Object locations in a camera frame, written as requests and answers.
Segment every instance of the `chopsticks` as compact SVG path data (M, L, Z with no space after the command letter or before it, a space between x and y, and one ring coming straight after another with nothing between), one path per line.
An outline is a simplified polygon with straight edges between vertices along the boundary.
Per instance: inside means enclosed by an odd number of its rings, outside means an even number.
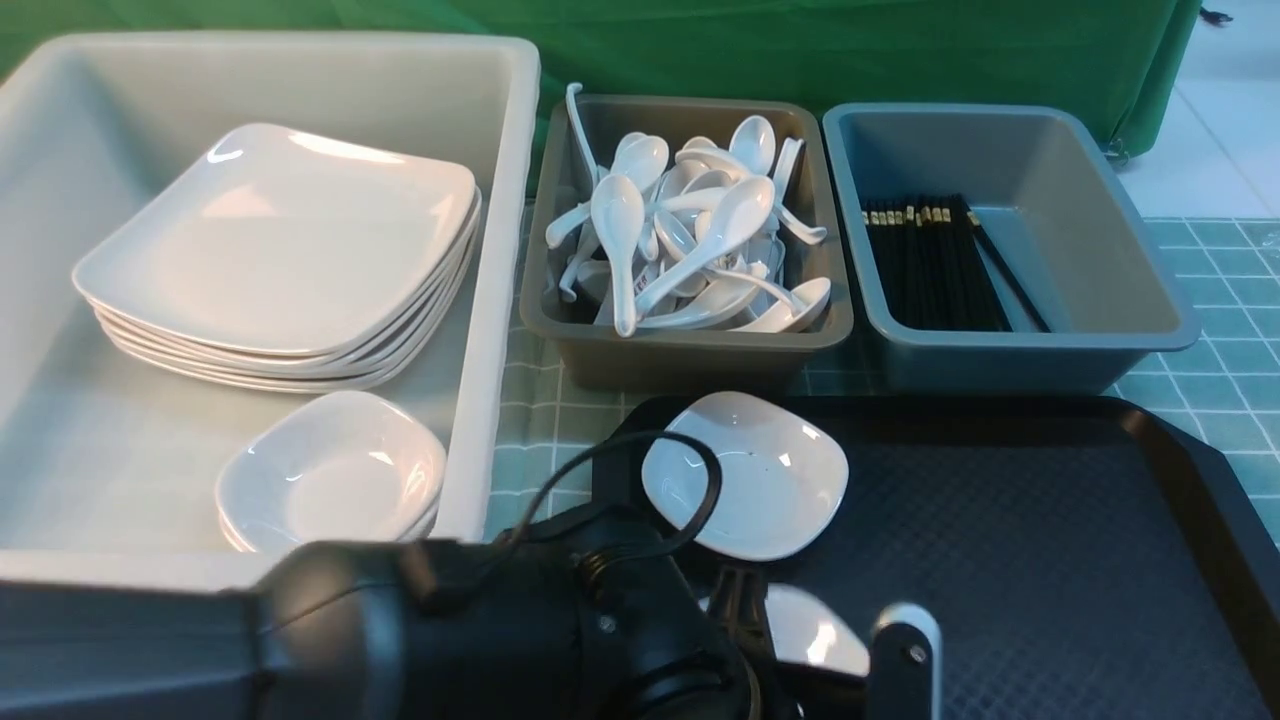
M904 325L1011 332L987 270L989 261L1036 329L1050 332L987 228L960 195L868 201L863 205L863 224L890 314Z

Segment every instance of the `green backdrop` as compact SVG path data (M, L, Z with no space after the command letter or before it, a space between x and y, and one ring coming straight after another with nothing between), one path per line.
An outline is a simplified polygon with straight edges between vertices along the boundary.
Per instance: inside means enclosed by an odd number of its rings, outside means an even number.
M513 35L543 106L589 92L1042 104L1143 152L1199 0L3 0L0 74L68 32L256 28Z

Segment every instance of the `table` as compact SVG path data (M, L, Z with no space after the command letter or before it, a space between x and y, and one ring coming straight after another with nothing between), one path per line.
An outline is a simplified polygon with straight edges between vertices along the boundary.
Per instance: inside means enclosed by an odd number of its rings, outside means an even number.
M1280 220L1152 218L1147 224L1203 333L1183 352L1147 357L1107 395L1142 405L1222 451L1280 547ZM573 386L556 347L521 324L517 306L518 297L507 340L486 538L515 523L556 468L609 437L646 398ZM882 392L868 363L869 343L855 332L844 347L814 359L791 392ZM575 470L538 518L585 502L590 482L589 464Z

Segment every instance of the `black cable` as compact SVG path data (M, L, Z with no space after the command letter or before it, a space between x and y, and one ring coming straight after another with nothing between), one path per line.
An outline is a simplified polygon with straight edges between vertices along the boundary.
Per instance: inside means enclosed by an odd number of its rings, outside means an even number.
M677 530L669 538L664 538L662 542L646 544L646 546L614 546L605 547L596 552L589 553L584 557L584 564L596 564L595 571L590 571L590 575L598 575L599 571L604 570L605 566L614 562L621 562L625 560L640 560L644 557L659 557L663 555L671 555L676 552L689 542L691 542L698 533L703 532L707 527L707 521L710 519L712 512L716 510L716 503L719 502L721 488L724 486L724 474L721 469L719 460L716 459L716 454L710 447L698 438L689 437L682 433L673 433L668 430L643 430L636 433L626 433L617 437L612 437L599 445L594 445L582 452L579 452L568 462L562 465L540 488L538 493L534 495L534 500L530 501L529 509L525 510L525 515L511 528L511 534L507 536L504 542L506 552L499 555L493 564L488 568L484 578L490 577L504 561L511 559L520 543L525 542L525 537L529 534L529 527L534 523L534 515L538 514L538 509L541 506L547 496L550 495L552 488L556 487L562 479L564 479L570 473L572 473L579 465L591 460L599 455L607 452L613 452L621 447L634 445L637 442L655 441L655 439L669 439L678 442L694 452L701 459L703 465L707 466L707 493L703 496L701 503L694 511L694 515L689 519L689 523L684 528Z

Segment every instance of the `gray plastic tray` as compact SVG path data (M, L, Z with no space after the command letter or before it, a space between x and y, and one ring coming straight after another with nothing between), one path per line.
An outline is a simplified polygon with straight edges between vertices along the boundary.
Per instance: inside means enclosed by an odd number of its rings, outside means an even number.
M713 388L777 389L815 352L844 342L854 327L845 241L840 234L835 193L822 151L818 120L795 105L733 100L648 96L581 96L579 111L596 160L608 164L612 149L631 131L663 137L680 149L704 135L722 147L733 128L751 114L773 123L778 137L801 137L804 152L787 191L787 206L831 234L815 247L787 243L783 277L787 287L819 275L831 278L831 305L803 333L765 334L724 331L639 331L621 338L612 327L593 325L594 309L564 304L556 281L573 252L573 243L549 251L547 225L590 196L590 182L568 128L563 105L552 114L543 172L534 205L529 255L521 287L520 315L535 334L554 342L564 369L580 387L641 392L705 392Z
M1079 120L1048 108L847 104L823 118L867 318L897 392L1100 393L1199 323ZM884 301L861 200L963 193L1050 333L992 273L1014 332L919 331Z

